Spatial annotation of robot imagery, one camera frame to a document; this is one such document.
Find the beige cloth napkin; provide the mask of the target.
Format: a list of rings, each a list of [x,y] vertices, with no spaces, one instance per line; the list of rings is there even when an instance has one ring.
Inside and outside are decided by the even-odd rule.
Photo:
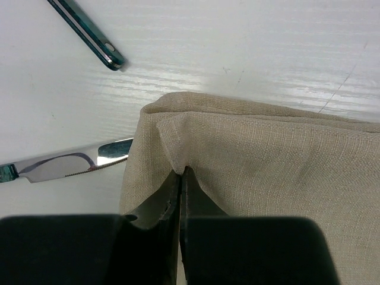
[[[210,94],[168,93],[140,111],[119,210],[170,172],[237,216],[304,216],[342,284],[379,283],[379,125]]]

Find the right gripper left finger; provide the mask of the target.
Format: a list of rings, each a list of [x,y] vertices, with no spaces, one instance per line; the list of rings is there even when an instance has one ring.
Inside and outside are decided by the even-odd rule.
[[[175,284],[179,175],[125,215],[1,220],[2,284]]]

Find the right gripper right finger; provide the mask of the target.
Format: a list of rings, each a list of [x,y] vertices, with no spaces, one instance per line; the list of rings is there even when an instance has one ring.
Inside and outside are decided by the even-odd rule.
[[[338,284],[325,236],[303,217],[232,217],[187,167],[180,248],[188,284]]]

